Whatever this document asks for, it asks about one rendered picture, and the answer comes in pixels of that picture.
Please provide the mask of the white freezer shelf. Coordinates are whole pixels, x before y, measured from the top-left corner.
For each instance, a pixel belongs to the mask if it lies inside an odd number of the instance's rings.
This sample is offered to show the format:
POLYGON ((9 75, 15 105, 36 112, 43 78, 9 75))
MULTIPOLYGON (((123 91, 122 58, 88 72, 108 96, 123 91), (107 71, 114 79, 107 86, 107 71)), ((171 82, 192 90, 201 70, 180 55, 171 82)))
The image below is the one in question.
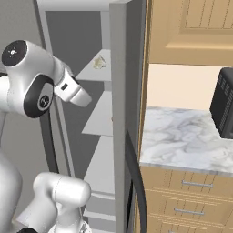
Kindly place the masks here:
POLYGON ((77 80, 87 81, 110 81, 111 80, 111 51, 109 49, 101 49, 93 59, 81 70, 76 76, 77 80), (102 56, 106 60, 106 67, 102 69, 94 69, 94 60, 102 56))
POLYGON ((99 138, 95 153, 85 175, 85 181, 96 193, 115 194, 113 138, 99 138))
POLYGON ((82 131, 83 134, 112 136, 112 93, 104 91, 82 131))

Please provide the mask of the grey fridge freezer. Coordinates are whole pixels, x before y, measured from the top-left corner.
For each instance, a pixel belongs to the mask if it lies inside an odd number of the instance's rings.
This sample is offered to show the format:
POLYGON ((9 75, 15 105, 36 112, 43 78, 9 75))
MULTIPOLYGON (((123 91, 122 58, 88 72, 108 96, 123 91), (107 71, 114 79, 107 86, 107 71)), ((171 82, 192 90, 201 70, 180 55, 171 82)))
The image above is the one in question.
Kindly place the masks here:
MULTIPOLYGON (((35 8, 40 16, 39 26, 44 38, 43 48, 68 64, 76 77, 101 49, 111 51, 109 7, 115 1, 36 0, 35 8)), ((112 75, 110 81, 77 81, 92 97, 91 103, 82 108, 61 102, 75 172, 72 177, 85 180, 102 136, 83 134, 82 131, 103 92, 112 93, 112 75)), ((93 233, 116 233, 115 194, 92 191, 83 214, 93 233)), ((137 195, 133 227, 133 233, 140 233, 137 195)))

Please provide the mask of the tan drawer front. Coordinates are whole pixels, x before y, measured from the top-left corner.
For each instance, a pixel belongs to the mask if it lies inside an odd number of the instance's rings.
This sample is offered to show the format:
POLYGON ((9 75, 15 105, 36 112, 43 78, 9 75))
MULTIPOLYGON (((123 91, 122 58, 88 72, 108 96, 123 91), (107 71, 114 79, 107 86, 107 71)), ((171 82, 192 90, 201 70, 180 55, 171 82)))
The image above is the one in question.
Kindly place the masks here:
POLYGON ((233 233, 233 228, 202 224, 178 218, 148 216, 147 233, 233 233))
POLYGON ((162 189, 147 190, 147 213, 173 218, 197 220, 219 224, 233 228, 233 201, 210 196, 198 196, 184 193, 164 191, 162 189), (204 216, 180 213, 174 208, 203 211, 204 216))
POLYGON ((142 167, 141 173, 147 189, 164 188, 182 192, 233 198, 233 177, 179 171, 160 167, 142 167), (182 185, 181 181, 213 184, 213 188, 182 185))

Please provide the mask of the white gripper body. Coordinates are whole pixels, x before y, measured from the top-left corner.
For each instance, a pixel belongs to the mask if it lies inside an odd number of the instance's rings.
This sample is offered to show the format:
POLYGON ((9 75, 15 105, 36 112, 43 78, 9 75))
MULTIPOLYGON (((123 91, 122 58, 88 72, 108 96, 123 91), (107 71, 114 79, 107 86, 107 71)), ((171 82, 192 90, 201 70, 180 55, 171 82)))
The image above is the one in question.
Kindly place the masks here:
POLYGON ((74 105, 86 107, 92 101, 92 97, 81 87, 77 93, 71 98, 70 102, 74 105))

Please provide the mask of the grey fridge door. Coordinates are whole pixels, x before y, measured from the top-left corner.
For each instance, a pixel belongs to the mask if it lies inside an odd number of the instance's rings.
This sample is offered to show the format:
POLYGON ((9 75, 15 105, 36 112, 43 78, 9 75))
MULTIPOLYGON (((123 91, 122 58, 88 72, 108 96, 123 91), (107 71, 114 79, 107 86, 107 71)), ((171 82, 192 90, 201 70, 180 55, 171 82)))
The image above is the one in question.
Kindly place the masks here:
POLYGON ((116 233, 133 233, 136 191, 125 159, 126 132, 138 157, 146 0, 116 0, 109 10, 116 233))

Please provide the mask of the grey freezer door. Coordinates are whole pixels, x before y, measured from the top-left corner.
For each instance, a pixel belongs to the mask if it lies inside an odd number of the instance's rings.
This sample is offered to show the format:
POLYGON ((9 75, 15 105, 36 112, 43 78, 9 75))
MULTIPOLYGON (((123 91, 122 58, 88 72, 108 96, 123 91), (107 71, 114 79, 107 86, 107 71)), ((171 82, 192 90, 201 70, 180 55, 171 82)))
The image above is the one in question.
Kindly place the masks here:
MULTIPOLYGON (((0 54, 8 43, 16 39, 26 39, 39 46, 44 43, 35 3, 36 0, 0 0, 0 54)), ((50 116, 59 172, 73 176, 75 172, 60 99, 56 99, 51 106, 50 116)), ((48 170, 38 119, 8 114, 2 149, 25 177, 35 177, 48 170)))

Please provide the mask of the pale garlic bulb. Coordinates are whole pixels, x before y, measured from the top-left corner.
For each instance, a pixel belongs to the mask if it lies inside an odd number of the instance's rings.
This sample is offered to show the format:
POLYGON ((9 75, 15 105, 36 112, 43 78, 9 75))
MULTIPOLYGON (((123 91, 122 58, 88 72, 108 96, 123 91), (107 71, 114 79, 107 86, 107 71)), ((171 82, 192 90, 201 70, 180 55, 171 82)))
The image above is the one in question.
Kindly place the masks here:
POLYGON ((94 63, 93 63, 94 69, 102 69, 105 67, 106 67, 106 60, 104 59, 104 57, 99 56, 94 60, 94 63))

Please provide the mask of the black microwave oven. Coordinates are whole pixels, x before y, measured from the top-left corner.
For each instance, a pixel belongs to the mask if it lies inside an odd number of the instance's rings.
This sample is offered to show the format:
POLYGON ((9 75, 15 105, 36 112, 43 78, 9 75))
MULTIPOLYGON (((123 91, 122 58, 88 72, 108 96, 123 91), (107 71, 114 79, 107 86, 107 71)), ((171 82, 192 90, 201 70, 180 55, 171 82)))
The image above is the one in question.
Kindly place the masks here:
POLYGON ((233 139, 233 67, 220 69, 209 110, 220 136, 233 139))

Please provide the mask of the tan wall cupboard door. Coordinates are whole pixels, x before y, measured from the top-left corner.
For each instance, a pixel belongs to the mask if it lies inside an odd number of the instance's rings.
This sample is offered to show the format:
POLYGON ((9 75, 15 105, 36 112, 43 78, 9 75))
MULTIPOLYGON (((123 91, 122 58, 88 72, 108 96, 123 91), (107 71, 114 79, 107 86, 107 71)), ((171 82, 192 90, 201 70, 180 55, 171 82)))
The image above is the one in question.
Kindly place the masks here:
POLYGON ((149 61, 233 66, 233 0, 153 0, 149 61))

